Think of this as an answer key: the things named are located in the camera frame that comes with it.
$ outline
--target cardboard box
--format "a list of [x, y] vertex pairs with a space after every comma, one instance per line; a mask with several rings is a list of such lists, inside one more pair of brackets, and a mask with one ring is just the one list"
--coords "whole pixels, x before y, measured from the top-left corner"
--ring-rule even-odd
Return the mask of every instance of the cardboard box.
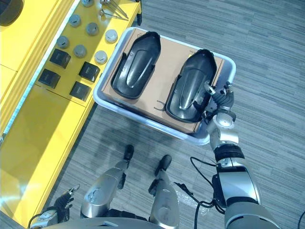
[[[128, 54], [133, 42], [144, 34], [143, 31], [134, 29], [129, 41], [126, 43], [123, 52]], [[108, 99], [128, 107], [134, 112], [140, 113], [157, 122], [170, 126], [184, 133], [193, 133], [199, 127], [198, 123], [183, 123], [171, 118], [165, 112], [165, 103], [170, 93], [172, 84], [180, 73], [180, 70], [187, 58], [197, 50], [187, 45], [179, 44], [171, 40], [161, 38], [161, 54], [156, 63], [155, 70], [147, 83], [143, 93], [136, 100], [126, 99], [118, 95], [111, 87], [111, 79], [115, 74], [121, 59], [119, 58], [112, 69], [112, 73], [102, 92]], [[217, 72], [215, 74], [213, 85], [216, 85], [224, 60], [215, 57]]]

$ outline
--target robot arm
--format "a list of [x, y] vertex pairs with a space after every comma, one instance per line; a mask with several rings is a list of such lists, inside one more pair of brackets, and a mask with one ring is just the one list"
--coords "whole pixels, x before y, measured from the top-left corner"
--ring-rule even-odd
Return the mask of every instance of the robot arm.
[[217, 104], [207, 131], [215, 153], [217, 174], [213, 176], [214, 198], [226, 208], [225, 229], [279, 229], [271, 214], [261, 205], [261, 191], [238, 145], [234, 131], [235, 114], [231, 111], [234, 93], [229, 83], [225, 92], [217, 93], [208, 84], [207, 92]]
[[55, 200], [52, 207], [47, 208], [41, 214], [33, 216], [29, 221], [27, 229], [40, 229], [61, 222], [66, 222], [70, 218], [71, 203], [74, 199], [71, 198], [74, 192], [79, 189], [80, 185], [70, 188]]

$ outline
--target robot leg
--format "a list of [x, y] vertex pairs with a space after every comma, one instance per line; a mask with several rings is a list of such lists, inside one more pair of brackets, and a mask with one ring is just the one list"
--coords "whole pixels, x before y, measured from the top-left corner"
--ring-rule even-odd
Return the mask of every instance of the robot leg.
[[133, 156], [133, 146], [127, 145], [124, 159], [118, 162], [114, 168], [103, 173], [85, 194], [81, 205], [82, 218], [102, 217], [110, 207], [116, 189], [124, 186], [129, 162]]
[[170, 155], [165, 155], [155, 171], [156, 179], [149, 188], [149, 193], [155, 196], [149, 221], [165, 229], [178, 229], [178, 197], [166, 174], [171, 160]]

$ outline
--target black cable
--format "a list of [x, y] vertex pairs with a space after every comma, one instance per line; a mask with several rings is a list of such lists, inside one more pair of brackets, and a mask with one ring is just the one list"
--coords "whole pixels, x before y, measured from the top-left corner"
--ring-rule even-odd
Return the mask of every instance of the black cable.
[[196, 161], [199, 161], [199, 162], [201, 162], [201, 163], [203, 163], [203, 164], [206, 164], [206, 165], [208, 165], [208, 166], [213, 166], [213, 167], [216, 167], [216, 165], [213, 165], [213, 164], [210, 164], [210, 163], [207, 163], [207, 162], [205, 162], [205, 161], [202, 161], [202, 160], [200, 160], [200, 159], [198, 159], [198, 158], [195, 158], [195, 157], [191, 157], [190, 158], [190, 160], [191, 160], [191, 163], [192, 163], [192, 165], [194, 166], [194, 168], [197, 170], [197, 172], [211, 185], [211, 187], [213, 188], [213, 190], [214, 190], [214, 187], [213, 187], [213, 184], [208, 180], [208, 178], [206, 178], [205, 177], [205, 175], [203, 175], [202, 174], [202, 172], [197, 168], [197, 166], [194, 164], [194, 162], [193, 162], [193, 159], [194, 160], [196, 160]]
[[202, 201], [200, 201], [200, 202], [197, 204], [197, 207], [196, 207], [195, 220], [194, 220], [194, 229], [197, 229], [198, 213], [199, 213], [199, 208], [200, 208], [200, 205], [201, 205], [201, 204], [202, 204]]
[[297, 224], [297, 229], [300, 229], [301, 219], [302, 219], [302, 217], [304, 216], [304, 214], [305, 214], [305, 211], [301, 214], [301, 217], [300, 217], [299, 222], [298, 222], [298, 224]]
[[220, 214], [224, 215], [224, 210], [217, 203], [215, 204], [215, 208]]
[[[196, 161], [199, 161], [200, 163], [203, 163], [205, 165], [208, 165], [208, 166], [213, 166], [213, 167], [216, 167], [215, 164], [211, 164], [211, 163], [208, 163], [208, 162], [205, 162], [205, 161], [202, 161], [198, 158], [195, 158], [195, 157], [191, 157], [190, 158], [191, 160], [191, 163], [192, 165], [194, 166], [194, 168], [197, 170], [197, 172], [211, 185], [211, 187], [213, 188], [214, 190], [214, 187], [213, 187], [213, 184], [209, 181], [208, 178], [206, 178], [205, 175], [202, 174], [202, 172], [198, 169], [198, 167], [195, 165], [195, 163], [193, 162], [193, 160], [196, 160]], [[222, 209], [218, 203], [217, 203], [217, 200], [216, 199], [212, 199], [211, 202], [206, 202], [206, 201], [199, 201], [197, 200], [194, 196], [193, 196], [193, 193], [186, 187], [185, 184], [179, 184], [179, 183], [176, 183], [176, 185], [178, 185], [179, 188], [181, 188], [187, 195], [189, 195], [196, 203], [197, 203], [197, 208], [196, 208], [196, 212], [195, 212], [195, 219], [194, 219], [194, 229], [197, 229], [197, 222], [198, 222], [198, 213], [199, 213], [199, 208], [200, 206], [204, 207], [204, 208], [212, 208], [212, 207], [215, 207], [215, 209], [221, 213], [221, 214], [224, 214], [225, 213], [225, 210]]]
[[41, 216], [41, 215], [42, 215], [42, 214], [37, 214], [37, 215], [33, 216], [33, 217], [29, 220], [27, 229], [30, 229], [31, 223], [32, 223], [33, 219], [35, 219], [36, 217]]

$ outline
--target yellow shelf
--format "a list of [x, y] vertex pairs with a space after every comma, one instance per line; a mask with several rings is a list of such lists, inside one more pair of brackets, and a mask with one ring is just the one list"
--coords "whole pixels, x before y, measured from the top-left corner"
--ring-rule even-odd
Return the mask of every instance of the yellow shelf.
[[[46, 68], [59, 74], [57, 86], [52, 89], [36, 81], [1, 145], [1, 211], [24, 227], [33, 215], [41, 212], [94, 104], [92, 92], [99, 77], [95, 83], [81, 78], [78, 73], [83, 63], [98, 66], [101, 75], [105, 64], [94, 62], [95, 52], [104, 50], [110, 58], [115, 48], [115, 44], [106, 43], [105, 32], [115, 29], [120, 38], [140, 10], [138, 2], [117, 0], [117, 3], [128, 14], [129, 21], [108, 17], [100, 21], [98, 4], [85, 8], [79, 3], [75, 13], [81, 16], [82, 24], [77, 28], [67, 24], [62, 33], [70, 40], [69, 48], [63, 50], [71, 56], [67, 68], [51, 63], [50, 57], [47, 59], [42, 71]], [[95, 37], [85, 33], [85, 26], [92, 21], [100, 27], [99, 35]], [[87, 48], [87, 55], [81, 59], [72, 52], [80, 43]], [[1, 67], [1, 70], [14, 73], [7, 68]], [[85, 102], [69, 95], [75, 81], [91, 88]]]
[[16, 71], [0, 92], [0, 135], [74, 0], [26, 0], [17, 20], [0, 26], [1, 65]]

